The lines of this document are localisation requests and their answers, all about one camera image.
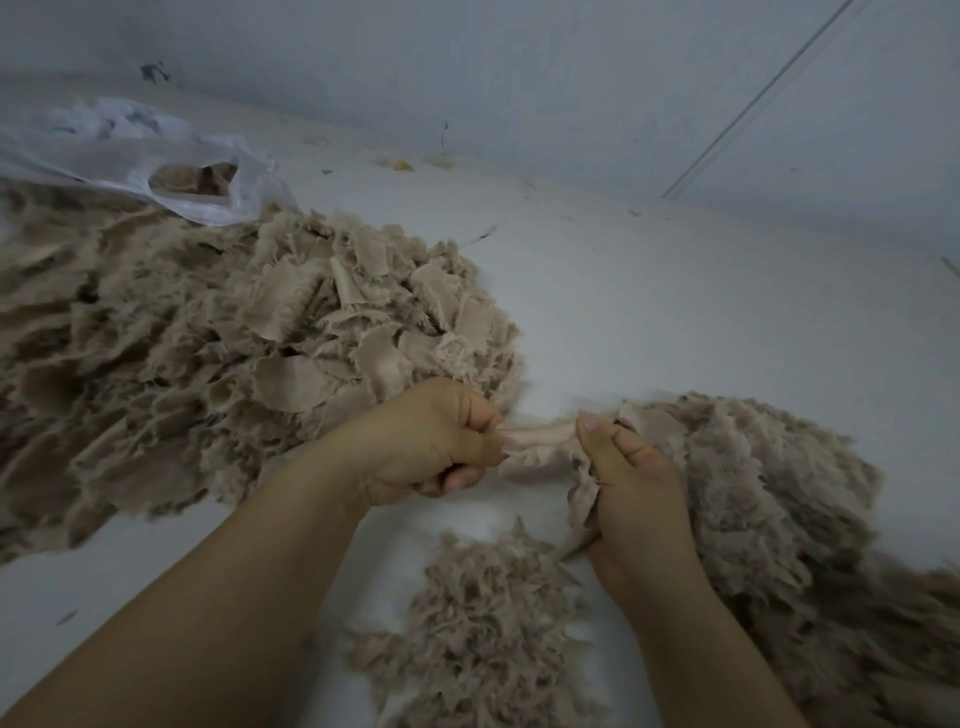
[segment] hand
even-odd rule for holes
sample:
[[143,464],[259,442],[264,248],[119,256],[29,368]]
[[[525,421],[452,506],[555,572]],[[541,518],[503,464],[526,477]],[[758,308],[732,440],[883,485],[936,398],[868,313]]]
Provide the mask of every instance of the hand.
[[452,379],[430,379],[341,425],[328,435],[359,471],[372,505],[469,488],[503,459],[503,418]]
[[593,415],[577,420],[577,436],[600,482],[601,538],[588,556],[607,593],[629,617],[638,597],[684,583],[699,587],[706,577],[680,469],[636,433]]

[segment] line on wall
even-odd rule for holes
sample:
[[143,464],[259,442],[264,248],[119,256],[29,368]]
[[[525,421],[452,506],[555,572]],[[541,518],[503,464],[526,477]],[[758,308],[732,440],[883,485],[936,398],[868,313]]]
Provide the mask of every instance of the line on wall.
[[[738,113],[733,121],[724,129],[696,158],[687,170],[681,174],[677,180],[667,187],[666,192],[660,195],[665,200],[676,200],[685,189],[693,182],[701,172],[713,162],[720,153],[742,132],[747,126],[756,119],[760,112],[767,108],[777,95],[783,91],[790,83],[801,74],[813,59],[826,48],[829,43],[837,37],[840,32],[847,27],[871,0],[844,0],[844,3],[837,8],[833,15],[827,18],[817,32],[814,33],[804,45],[786,62],[786,65],[777,72],[777,74],[767,82],[760,92],[747,104],[747,106]],[[837,23],[840,16],[844,16],[844,22]]]

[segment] left hand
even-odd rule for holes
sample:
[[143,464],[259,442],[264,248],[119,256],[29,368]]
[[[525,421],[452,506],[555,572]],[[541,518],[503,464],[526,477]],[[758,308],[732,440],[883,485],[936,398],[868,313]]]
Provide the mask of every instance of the left hand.
[[430,379],[331,432],[372,505],[469,488],[503,460],[496,407],[452,379]]

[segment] white surface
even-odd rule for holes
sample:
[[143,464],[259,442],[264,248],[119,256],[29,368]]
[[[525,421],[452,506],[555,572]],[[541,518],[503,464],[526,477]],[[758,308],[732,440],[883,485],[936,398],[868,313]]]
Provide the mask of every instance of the white surface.
[[960,5],[874,0],[680,201],[960,258]]
[[162,63],[173,78],[170,48],[159,0],[0,0],[0,74],[140,78],[140,66]]
[[162,0],[188,88],[659,196],[841,0]]
[[[657,390],[768,400],[854,435],[888,473],[876,512],[884,546],[918,566],[960,558],[960,280],[933,257],[668,203],[634,217],[620,203],[463,158],[452,170],[410,158],[416,171],[398,173],[372,163],[393,152],[359,133],[159,86],[10,88],[57,103],[79,90],[127,94],[202,130],[242,133],[275,153],[303,206],[399,222],[427,240],[470,240],[497,225],[467,253],[525,331],[534,386],[522,410],[552,416],[580,400]],[[302,143],[307,133],[329,144]],[[324,644],[344,618],[395,616],[443,527],[483,535],[520,512],[539,534],[559,534],[563,492],[486,484],[375,514],[324,605]],[[149,526],[113,522],[76,553],[0,571],[0,710],[222,517],[204,504]],[[623,724],[653,725],[626,625],[578,569],[596,608],[583,632],[598,645],[588,674]],[[362,678],[345,674],[333,649],[324,655],[304,724],[370,725]]]

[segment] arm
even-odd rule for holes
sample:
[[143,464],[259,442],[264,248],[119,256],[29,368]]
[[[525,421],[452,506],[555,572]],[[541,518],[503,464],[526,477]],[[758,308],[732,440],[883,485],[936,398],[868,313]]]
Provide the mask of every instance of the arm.
[[[436,379],[288,464],[0,718],[2,728],[276,720],[298,646],[370,505],[501,459],[496,410]],[[467,464],[457,467],[455,464]]]
[[808,728],[707,581],[683,476],[630,430],[584,415],[577,432],[601,481],[600,583],[636,633],[666,728]]

